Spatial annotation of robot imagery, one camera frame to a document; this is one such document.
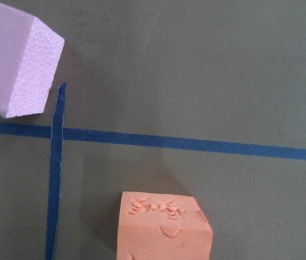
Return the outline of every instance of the orange clay block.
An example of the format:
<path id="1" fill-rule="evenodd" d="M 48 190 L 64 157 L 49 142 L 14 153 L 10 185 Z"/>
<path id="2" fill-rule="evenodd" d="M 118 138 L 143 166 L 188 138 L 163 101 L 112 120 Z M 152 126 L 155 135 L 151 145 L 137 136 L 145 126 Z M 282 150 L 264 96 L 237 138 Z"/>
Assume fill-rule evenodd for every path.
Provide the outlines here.
<path id="1" fill-rule="evenodd" d="M 212 238 L 193 197 L 123 192 L 117 260 L 209 260 Z"/>

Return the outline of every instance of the gray-green surface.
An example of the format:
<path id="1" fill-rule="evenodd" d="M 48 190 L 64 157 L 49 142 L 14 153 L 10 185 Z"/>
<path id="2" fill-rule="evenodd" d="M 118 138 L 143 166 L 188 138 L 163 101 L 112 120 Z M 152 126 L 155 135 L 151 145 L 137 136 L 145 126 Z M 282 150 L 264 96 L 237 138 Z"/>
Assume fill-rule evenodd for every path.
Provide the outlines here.
<path id="1" fill-rule="evenodd" d="M 19 1 L 66 40 L 65 126 L 306 148 L 306 1 Z M 0 136 L 0 259 L 41 259 L 48 139 Z M 123 190 L 195 196 L 212 260 L 306 259 L 306 161 L 66 141 L 56 259 L 115 259 Z"/>

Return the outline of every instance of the lavender foam block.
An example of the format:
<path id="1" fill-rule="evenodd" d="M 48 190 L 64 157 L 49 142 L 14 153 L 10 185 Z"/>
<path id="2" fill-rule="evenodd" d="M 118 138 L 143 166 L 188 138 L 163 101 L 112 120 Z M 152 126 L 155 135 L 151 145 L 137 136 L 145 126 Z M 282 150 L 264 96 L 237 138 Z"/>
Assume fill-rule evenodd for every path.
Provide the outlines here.
<path id="1" fill-rule="evenodd" d="M 44 111 L 64 39 L 38 18 L 0 4 L 0 116 Z"/>

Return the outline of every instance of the foam block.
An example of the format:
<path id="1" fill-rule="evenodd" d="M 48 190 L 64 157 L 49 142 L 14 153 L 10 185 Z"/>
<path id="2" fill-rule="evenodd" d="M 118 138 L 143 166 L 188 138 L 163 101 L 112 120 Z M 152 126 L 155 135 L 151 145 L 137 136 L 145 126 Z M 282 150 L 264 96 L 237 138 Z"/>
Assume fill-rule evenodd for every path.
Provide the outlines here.
<path id="1" fill-rule="evenodd" d="M 0 116 L 44 111 L 64 39 L 38 18 L 0 4 Z"/>
<path id="2" fill-rule="evenodd" d="M 208 260 L 212 238 L 193 197 L 123 192 L 117 260 Z"/>

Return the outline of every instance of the painter's tape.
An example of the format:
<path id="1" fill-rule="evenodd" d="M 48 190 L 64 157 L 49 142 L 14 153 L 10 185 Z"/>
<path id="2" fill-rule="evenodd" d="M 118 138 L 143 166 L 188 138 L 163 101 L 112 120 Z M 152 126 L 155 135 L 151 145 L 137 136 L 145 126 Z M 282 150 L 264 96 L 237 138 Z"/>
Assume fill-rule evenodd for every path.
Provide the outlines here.
<path id="1" fill-rule="evenodd" d="M 56 105 L 51 123 L 45 260 L 52 260 L 53 258 L 56 228 L 59 219 L 63 118 L 64 118 L 65 101 L 66 101 L 66 84 L 64 83 L 58 88 Z"/>
<path id="2" fill-rule="evenodd" d="M 260 157 L 306 160 L 306 149 L 241 144 L 237 142 L 221 142 L 155 135 L 126 134 L 73 128 L 64 129 L 64 139 L 87 142 L 102 142 L 118 145 L 136 145 L 202 152 L 230 153 L 254 155 Z"/>
<path id="3" fill-rule="evenodd" d="M 19 125 L 0 122 L 0 134 L 17 135 L 20 137 L 50 138 L 49 126 Z"/>

